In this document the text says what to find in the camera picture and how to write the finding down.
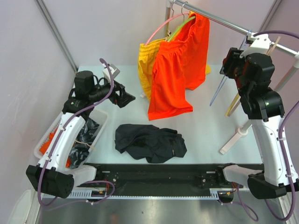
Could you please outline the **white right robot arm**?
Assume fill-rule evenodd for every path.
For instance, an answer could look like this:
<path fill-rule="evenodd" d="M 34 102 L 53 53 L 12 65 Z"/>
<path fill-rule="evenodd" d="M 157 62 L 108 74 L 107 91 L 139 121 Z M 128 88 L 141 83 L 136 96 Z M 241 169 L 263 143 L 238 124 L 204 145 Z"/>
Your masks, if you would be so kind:
<path fill-rule="evenodd" d="M 230 48 L 220 73 L 235 80 L 244 113 L 252 123 L 263 161 L 263 170 L 252 170 L 230 163 L 216 174 L 220 187 L 231 182 L 249 188 L 257 199 L 273 199 L 299 190 L 299 175 L 292 165 L 284 123 L 283 101 L 269 85 L 275 66 L 270 56 Z"/>

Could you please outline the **blue wire hanger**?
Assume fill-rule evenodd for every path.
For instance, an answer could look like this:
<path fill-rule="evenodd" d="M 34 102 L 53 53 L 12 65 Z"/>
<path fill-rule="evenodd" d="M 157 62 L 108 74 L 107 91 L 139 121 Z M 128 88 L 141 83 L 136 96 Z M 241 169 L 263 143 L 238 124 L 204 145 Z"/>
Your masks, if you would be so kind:
<path fill-rule="evenodd" d="M 244 39 L 243 39 L 243 41 L 242 41 L 242 43 L 241 43 L 241 45 L 239 46 L 238 49 L 242 49 L 245 45 L 246 45 L 246 37 L 244 37 Z M 216 99 L 217 95 L 219 94 L 220 90 L 222 89 L 222 87 L 223 87 L 224 83 L 226 82 L 227 78 L 228 78 L 227 76 L 225 76 L 225 75 L 223 76 L 222 80 L 220 81 L 220 83 L 219 83 L 219 85 L 218 85 L 218 87 L 215 91 L 215 94 L 213 95 L 213 97 L 210 101 L 209 106 L 212 106 L 214 100 Z"/>

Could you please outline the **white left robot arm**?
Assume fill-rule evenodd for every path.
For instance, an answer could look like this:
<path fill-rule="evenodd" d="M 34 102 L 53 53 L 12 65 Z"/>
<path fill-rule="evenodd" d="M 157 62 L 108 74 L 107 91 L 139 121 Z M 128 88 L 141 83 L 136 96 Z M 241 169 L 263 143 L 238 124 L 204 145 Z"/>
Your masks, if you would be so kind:
<path fill-rule="evenodd" d="M 87 123 L 95 106 L 109 99 L 120 108 L 135 100 L 125 87 L 115 81 L 119 69 L 110 65 L 103 70 L 103 84 L 91 71 L 80 71 L 75 75 L 74 87 L 64 103 L 61 118 L 50 145 L 38 164 L 29 165 L 26 176 L 33 188 L 39 192 L 60 198 L 67 198 L 76 186 L 89 182 L 99 186 L 103 174 L 93 166 L 80 164 L 68 168 L 67 159 L 80 130 Z"/>

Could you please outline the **dark navy shorts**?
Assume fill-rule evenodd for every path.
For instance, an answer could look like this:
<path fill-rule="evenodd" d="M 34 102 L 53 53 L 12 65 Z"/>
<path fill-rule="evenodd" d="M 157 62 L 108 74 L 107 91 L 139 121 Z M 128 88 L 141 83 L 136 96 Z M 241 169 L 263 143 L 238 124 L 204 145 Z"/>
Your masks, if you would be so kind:
<path fill-rule="evenodd" d="M 177 130 L 154 125 L 123 124 L 115 130 L 115 149 L 135 160 L 159 164 L 187 153 L 185 140 Z"/>

